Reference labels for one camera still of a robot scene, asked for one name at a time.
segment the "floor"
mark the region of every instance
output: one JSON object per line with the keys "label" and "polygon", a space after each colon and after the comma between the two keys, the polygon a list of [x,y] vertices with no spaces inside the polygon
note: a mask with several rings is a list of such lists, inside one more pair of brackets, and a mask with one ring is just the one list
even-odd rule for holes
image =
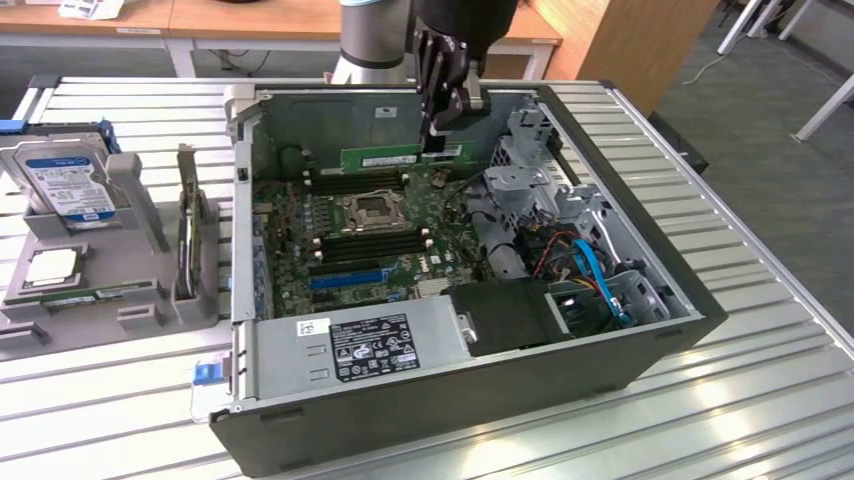
{"label": "floor", "polygon": [[[697,42],[658,113],[705,155],[711,164],[705,178],[718,194],[854,332],[854,109],[841,109],[809,143],[790,137],[844,78],[777,40],[745,39],[699,82],[682,85],[718,58],[726,31],[717,22]],[[318,77],[331,71],[335,58],[334,53],[274,53],[258,76]],[[250,52],[235,62],[252,70],[262,60],[262,52]],[[223,72],[210,52],[196,53],[196,63],[202,76],[244,75]],[[0,47],[0,64],[16,67],[0,69],[0,118],[14,112],[36,73],[174,75],[166,52],[154,50]]]}

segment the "hard drive label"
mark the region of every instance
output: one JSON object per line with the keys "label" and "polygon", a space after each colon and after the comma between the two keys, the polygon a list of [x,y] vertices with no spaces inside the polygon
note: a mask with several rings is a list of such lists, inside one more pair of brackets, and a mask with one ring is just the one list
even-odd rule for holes
{"label": "hard drive label", "polygon": [[95,167],[86,157],[27,160],[39,190],[56,213],[80,222],[104,220],[116,207],[104,185],[92,179]]}
{"label": "hard drive label", "polygon": [[342,382],[421,367],[405,314],[330,325],[330,340]]}

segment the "green circuit board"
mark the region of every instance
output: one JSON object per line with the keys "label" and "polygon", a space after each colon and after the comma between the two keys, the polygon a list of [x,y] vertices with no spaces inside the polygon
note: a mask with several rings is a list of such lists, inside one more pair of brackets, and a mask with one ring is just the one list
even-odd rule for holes
{"label": "green circuit board", "polygon": [[438,188],[435,174],[435,169],[417,169],[410,171],[402,191],[371,192],[399,197],[406,220],[399,227],[407,231],[429,229],[431,246],[423,253],[375,257],[382,283],[315,290],[310,288],[310,269],[323,264],[314,255],[315,239],[358,235],[345,205],[351,195],[319,196],[295,183],[275,182],[256,188],[254,210],[264,224],[276,317],[418,298],[417,285],[423,280],[447,278],[451,284],[462,284],[493,276],[486,262],[471,262],[479,254],[479,242],[470,224],[439,217],[446,196],[462,180]]}

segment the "circuit board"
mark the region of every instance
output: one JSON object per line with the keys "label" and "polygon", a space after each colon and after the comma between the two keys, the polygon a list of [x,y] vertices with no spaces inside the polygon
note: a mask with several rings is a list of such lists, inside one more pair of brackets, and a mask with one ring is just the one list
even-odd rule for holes
{"label": "circuit board", "polygon": [[[295,182],[259,183],[254,211],[262,222],[275,317],[419,298],[425,294],[419,282],[426,280],[443,278],[455,285],[491,278],[489,266],[471,261],[481,248],[471,225],[462,217],[441,219],[446,197],[463,183],[457,180],[462,174],[469,170],[450,176],[437,168],[409,169],[401,190],[379,189],[361,195],[326,194],[329,189]],[[357,231],[349,203],[354,198],[375,201],[379,197],[395,199],[401,220],[381,231],[429,232],[425,250],[387,256],[378,250],[371,261],[379,263],[382,281],[318,288],[313,270],[327,264],[317,256],[319,240],[333,242],[367,234]]]}

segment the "metal table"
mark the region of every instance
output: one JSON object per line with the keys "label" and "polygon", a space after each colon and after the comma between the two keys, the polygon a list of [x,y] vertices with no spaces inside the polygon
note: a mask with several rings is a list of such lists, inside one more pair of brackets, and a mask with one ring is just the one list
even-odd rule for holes
{"label": "metal table", "polygon": [[[223,202],[226,279],[232,154],[223,88],[222,79],[64,78],[56,89],[28,92],[18,116],[43,122],[110,118],[123,148],[140,152],[155,200],[179,188],[178,143],[203,150],[204,188]],[[730,319],[623,391],[278,478],[845,475],[854,469],[852,338],[619,92],[593,82],[554,88]],[[8,181],[3,187],[6,282],[24,234],[24,201],[8,193]],[[0,363],[0,478],[239,477],[207,425],[194,424],[188,413],[191,366],[227,348],[228,329],[220,322],[206,331]],[[566,374],[573,381],[571,368]]]}

